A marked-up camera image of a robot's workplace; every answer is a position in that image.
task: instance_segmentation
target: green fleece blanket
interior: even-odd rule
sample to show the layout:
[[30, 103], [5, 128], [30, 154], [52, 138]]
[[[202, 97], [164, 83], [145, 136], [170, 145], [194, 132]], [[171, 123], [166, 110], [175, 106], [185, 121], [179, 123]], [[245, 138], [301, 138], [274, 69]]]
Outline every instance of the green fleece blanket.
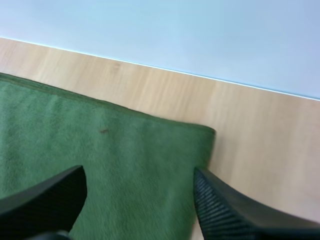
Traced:
[[208, 164], [214, 136], [0, 73], [0, 198], [83, 165], [76, 240], [187, 240], [194, 167]]

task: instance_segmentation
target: textured black plastic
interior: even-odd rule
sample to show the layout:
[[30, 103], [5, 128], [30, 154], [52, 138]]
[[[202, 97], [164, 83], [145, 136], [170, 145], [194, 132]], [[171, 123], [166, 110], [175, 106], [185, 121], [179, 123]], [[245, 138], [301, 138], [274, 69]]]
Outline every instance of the textured black plastic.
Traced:
[[0, 239], [23, 240], [45, 232], [69, 232], [86, 198], [82, 166], [4, 198], [0, 200]]
[[205, 240], [320, 239], [320, 224], [261, 204], [207, 169], [194, 170], [194, 203]]

